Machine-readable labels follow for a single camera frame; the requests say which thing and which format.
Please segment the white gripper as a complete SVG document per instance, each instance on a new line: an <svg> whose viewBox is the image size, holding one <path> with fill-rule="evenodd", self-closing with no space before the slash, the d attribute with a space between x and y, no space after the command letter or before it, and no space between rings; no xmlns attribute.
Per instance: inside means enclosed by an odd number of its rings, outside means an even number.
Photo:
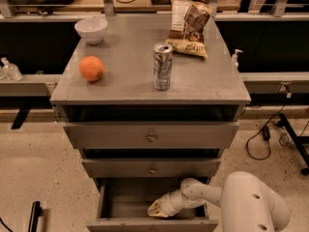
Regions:
<svg viewBox="0 0 309 232"><path fill-rule="evenodd" d="M183 207L183 194L180 190L175 190L157 199L148 208L148 215L153 218L168 218L176 215Z"/></svg>

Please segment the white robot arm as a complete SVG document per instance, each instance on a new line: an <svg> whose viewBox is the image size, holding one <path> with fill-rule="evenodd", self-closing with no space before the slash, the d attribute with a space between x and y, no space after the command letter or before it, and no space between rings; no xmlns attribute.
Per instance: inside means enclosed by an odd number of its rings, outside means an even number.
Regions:
<svg viewBox="0 0 309 232"><path fill-rule="evenodd" d="M148 208L148 215L169 218L206 202L221 209L223 232L280 232L291 220L286 201L259 178L243 171L230 174L222 188L186 178L179 189L158 198Z"/></svg>

